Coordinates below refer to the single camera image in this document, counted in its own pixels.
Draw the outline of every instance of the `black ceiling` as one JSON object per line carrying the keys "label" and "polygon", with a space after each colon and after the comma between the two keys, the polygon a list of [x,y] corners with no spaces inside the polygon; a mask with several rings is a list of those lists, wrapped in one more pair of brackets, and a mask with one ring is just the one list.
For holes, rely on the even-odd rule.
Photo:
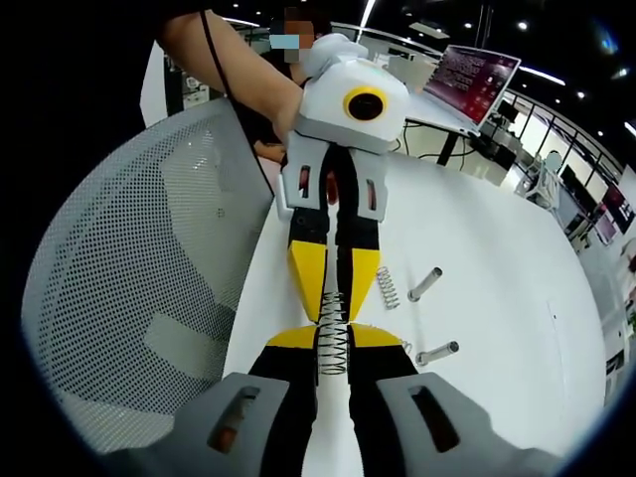
{"label": "black ceiling", "polygon": [[[332,21],[359,25],[367,0],[306,0],[327,11]],[[493,13],[486,44],[517,56],[523,66],[565,81],[565,86],[518,72],[511,84],[562,113],[596,137],[619,161],[636,168],[636,138],[624,122],[636,117],[636,2],[631,0],[377,0],[368,27],[411,37],[443,51],[448,44],[474,45],[482,3]],[[223,0],[223,16],[261,25],[300,0]],[[450,38],[420,38],[408,25],[421,21]],[[517,24],[528,23],[521,31]],[[471,29],[465,24],[472,24]],[[621,69],[629,73],[615,77]],[[576,93],[582,91],[585,98]],[[603,136],[597,137],[597,131]]]}

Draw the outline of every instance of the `yellow circle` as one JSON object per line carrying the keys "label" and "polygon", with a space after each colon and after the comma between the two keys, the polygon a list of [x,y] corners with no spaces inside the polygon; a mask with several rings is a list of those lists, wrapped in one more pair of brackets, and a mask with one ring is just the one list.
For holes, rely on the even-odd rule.
{"label": "yellow circle", "polygon": [[[382,102],[382,112],[376,117],[374,117],[373,119],[358,119],[357,117],[354,117],[349,111],[349,103],[354,99],[354,97],[359,96],[360,94],[372,94],[376,96],[377,98],[379,98],[380,101]],[[368,121],[373,121],[375,119],[378,119],[380,116],[382,116],[385,113],[385,111],[387,110],[388,104],[389,104],[389,101],[387,100],[387,95],[385,94],[385,92],[373,86],[354,87],[351,91],[347,93],[347,95],[345,96],[345,99],[343,100],[345,113],[352,119],[355,119],[356,121],[361,121],[361,122],[368,122]]]}

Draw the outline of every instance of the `metal pin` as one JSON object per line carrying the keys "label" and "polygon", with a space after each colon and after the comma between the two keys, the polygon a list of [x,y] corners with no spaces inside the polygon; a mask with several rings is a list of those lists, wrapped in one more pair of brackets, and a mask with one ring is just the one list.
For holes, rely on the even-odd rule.
{"label": "metal pin", "polygon": [[450,341],[439,348],[435,348],[432,351],[422,351],[415,356],[415,362],[418,366],[426,366],[428,363],[446,358],[448,355],[452,355],[459,351],[459,343],[456,341]]}
{"label": "metal pin", "polygon": [[413,302],[419,301],[419,297],[424,294],[424,291],[430,288],[433,285],[433,283],[437,281],[437,278],[439,278],[441,275],[442,275],[441,268],[436,266],[433,270],[430,271],[430,273],[426,276],[426,278],[424,278],[416,288],[408,291],[408,295],[407,295],[408,299]]}

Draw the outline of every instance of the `black desk leg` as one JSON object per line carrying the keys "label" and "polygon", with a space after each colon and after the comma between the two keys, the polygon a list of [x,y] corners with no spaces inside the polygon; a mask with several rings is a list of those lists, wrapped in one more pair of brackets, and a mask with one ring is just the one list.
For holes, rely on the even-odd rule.
{"label": "black desk leg", "polygon": [[437,158],[437,164],[440,166],[445,166],[448,164],[448,159],[450,159],[450,155],[453,153],[453,149],[455,149],[455,144],[457,144],[457,138],[459,134],[456,132],[449,132],[446,137],[446,142],[444,142],[444,147],[441,148],[441,153]]}

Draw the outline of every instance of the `person's arm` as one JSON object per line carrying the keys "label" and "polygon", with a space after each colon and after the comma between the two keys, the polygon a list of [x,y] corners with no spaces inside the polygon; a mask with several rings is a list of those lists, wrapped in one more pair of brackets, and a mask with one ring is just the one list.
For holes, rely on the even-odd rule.
{"label": "person's arm", "polygon": [[[206,16],[232,93],[239,102],[269,119],[284,140],[292,128],[302,89],[262,59],[225,20],[211,11]],[[198,13],[168,21],[158,42],[183,70],[214,89],[225,91]]]}

